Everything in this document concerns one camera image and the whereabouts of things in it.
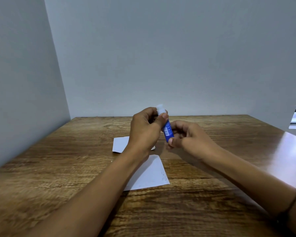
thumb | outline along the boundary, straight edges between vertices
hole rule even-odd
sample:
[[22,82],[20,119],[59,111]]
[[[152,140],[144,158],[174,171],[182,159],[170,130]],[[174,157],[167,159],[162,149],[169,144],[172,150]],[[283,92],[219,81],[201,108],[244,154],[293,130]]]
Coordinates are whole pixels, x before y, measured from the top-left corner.
[[167,123],[168,119],[169,115],[167,113],[162,113],[157,117],[152,125],[158,126],[158,128],[161,130],[161,128]]
[[170,138],[168,141],[169,145],[175,148],[182,148],[182,142],[183,142],[183,139],[176,138],[176,137]]

person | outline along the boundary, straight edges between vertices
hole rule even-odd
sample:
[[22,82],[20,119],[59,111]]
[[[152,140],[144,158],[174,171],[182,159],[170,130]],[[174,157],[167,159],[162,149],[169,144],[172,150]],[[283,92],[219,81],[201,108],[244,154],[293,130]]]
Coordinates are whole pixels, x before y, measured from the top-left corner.
[[[167,113],[157,116],[155,107],[135,114],[123,153],[26,236],[97,236],[127,182],[148,158],[168,118]],[[166,143],[167,149],[183,148],[234,183],[271,216],[277,216],[292,203],[296,188],[219,147],[198,124],[174,121],[171,127],[174,138]],[[296,234],[296,202],[286,225]]]

blue glue stick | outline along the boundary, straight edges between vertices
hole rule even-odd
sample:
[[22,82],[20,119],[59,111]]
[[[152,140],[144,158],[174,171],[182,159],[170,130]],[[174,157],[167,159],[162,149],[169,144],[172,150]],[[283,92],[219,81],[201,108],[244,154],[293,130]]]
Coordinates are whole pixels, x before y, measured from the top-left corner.
[[[163,105],[160,104],[157,106],[157,112],[158,115],[162,113],[166,113],[166,109],[163,108]],[[171,137],[174,137],[171,126],[170,126],[170,121],[168,120],[167,123],[162,127],[162,131],[164,133],[164,136],[166,137],[166,141],[168,142]]]

person's left arm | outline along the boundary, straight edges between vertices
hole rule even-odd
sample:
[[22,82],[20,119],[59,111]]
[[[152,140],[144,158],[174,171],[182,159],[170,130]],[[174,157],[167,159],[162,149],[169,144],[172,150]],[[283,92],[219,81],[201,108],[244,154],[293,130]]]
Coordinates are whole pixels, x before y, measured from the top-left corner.
[[155,107],[135,114],[129,142],[123,153],[26,236],[97,236],[129,179],[147,160],[150,149],[157,142],[161,128],[169,117],[163,113],[150,124],[149,121],[155,116]]

white cap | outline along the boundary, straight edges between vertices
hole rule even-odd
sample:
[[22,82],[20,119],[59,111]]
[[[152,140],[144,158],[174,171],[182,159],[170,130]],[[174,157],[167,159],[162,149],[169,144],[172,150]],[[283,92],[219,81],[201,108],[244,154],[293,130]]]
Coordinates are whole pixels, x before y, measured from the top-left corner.
[[163,105],[160,104],[157,106],[157,112],[158,112],[158,115],[160,115],[161,113],[166,113],[166,109],[164,109]]

